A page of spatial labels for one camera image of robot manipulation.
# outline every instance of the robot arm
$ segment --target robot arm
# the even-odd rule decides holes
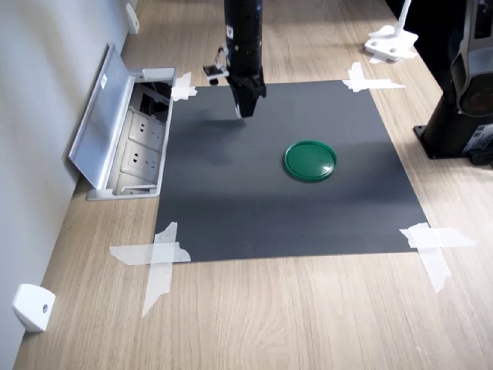
[[[233,92],[236,114],[251,117],[259,97],[267,88],[262,70],[262,0],[225,0],[226,44],[218,51],[226,55],[226,66],[203,67],[211,85],[226,77]]]
[[[416,126],[431,159],[468,156],[493,163],[493,0],[467,0],[451,83],[426,126]]]

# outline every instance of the masking tape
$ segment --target masking tape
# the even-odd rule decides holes
[[[171,98],[177,102],[178,100],[188,100],[189,96],[197,95],[195,86],[190,86],[192,73],[185,73],[175,81],[175,86],[171,89]]]
[[[347,74],[349,79],[345,79],[343,83],[355,93],[366,89],[403,89],[406,87],[392,82],[390,79],[365,79],[359,62],[354,62]]]
[[[110,253],[128,266],[141,264],[164,264],[167,262],[190,262],[190,255],[179,243],[156,243],[110,247]]]
[[[110,247],[110,253],[124,264],[137,266],[150,264],[147,278],[146,296],[142,309],[142,318],[156,303],[159,297],[169,292],[173,263],[190,262],[190,255],[175,242],[178,223],[172,222],[154,236],[154,244],[125,245]]]
[[[427,223],[416,224],[399,231],[407,238],[409,247],[418,250],[435,292],[439,292],[444,287],[447,277],[451,276],[441,249],[476,245],[470,237],[460,234],[453,228],[434,229]]]

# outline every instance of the electrical socket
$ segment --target electrical socket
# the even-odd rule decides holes
[[[138,113],[133,113],[129,138],[160,152],[163,148],[164,126]]]
[[[123,154],[122,172],[157,183],[159,154],[144,145],[129,141]]]

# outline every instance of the wooden desk surface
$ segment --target wooden desk surface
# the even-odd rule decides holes
[[[223,1],[140,2],[127,65],[179,66],[206,85]],[[57,296],[48,331],[25,337],[16,368],[493,368],[493,171],[425,157],[411,127],[441,95],[425,64],[361,53],[394,22],[384,0],[264,0],[263,17],[267,82],[345,79],[360,61],[366,77],[407,86],[371,93],[431,226],[479,247],[444,251],[452,277],[439,293],[415,253],[176,265],[171,292],[141,319],[149,267],[125,267],[108,247],[151,242],[158,202],[90,203],[82,181],[42,284]]]

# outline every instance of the green plastic lid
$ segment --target green plastic lid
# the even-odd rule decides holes
[[[287,148],[284,154],[284,168],[301,181],[327,179],[336,164],[336,153],[328,145],[318,141],[300,141]]]

